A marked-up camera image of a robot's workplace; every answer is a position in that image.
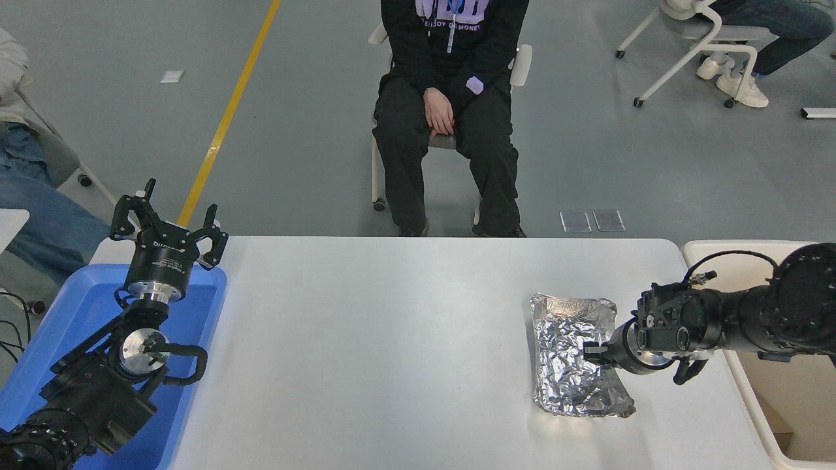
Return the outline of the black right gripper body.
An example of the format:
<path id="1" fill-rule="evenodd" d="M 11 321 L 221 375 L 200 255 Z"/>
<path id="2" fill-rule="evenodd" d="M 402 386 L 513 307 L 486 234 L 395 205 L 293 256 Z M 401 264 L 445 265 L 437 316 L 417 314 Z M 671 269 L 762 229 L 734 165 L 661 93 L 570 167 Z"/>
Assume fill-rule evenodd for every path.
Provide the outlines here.
<path id="1" fill-rule="evenodd" d="M 636 319 L 630 319 L 616 328 L 608 341 L 608 354 L 615 365 L 624 371 L 635 375 L 648 375 L 654 370 L 642 362 L 635 352 L 635 324 Z M 633 345 L 630 344 L 630 338 L 633 339 Z"/>

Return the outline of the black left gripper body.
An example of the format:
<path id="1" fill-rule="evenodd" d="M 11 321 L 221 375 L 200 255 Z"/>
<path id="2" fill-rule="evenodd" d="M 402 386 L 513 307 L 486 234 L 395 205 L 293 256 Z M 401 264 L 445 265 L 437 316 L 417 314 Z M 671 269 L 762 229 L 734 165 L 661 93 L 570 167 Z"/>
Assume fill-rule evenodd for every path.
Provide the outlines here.
<path id="1" fill-rule="evenodd" d="M 189 236 L 188 229 L 170 223 L 143 227 L 135 242 L 125 288 L 138 289 L 141 283 L 154 282 L 186 289 L 199 255 L 197 242 L 188 241 Z"/>

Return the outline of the person's hand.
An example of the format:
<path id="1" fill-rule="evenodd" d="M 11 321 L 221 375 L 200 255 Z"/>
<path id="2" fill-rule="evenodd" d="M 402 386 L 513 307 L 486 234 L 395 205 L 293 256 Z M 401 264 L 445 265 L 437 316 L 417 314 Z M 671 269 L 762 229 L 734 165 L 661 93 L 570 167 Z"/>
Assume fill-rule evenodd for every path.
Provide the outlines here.
<path id="1" fill-rule="evenodd" d="M 423 93 L 426 122 L 430 137 L 451 136 L 454 133 L 454 113 L 447 96 L 436 88 L 427 88 Z"/>

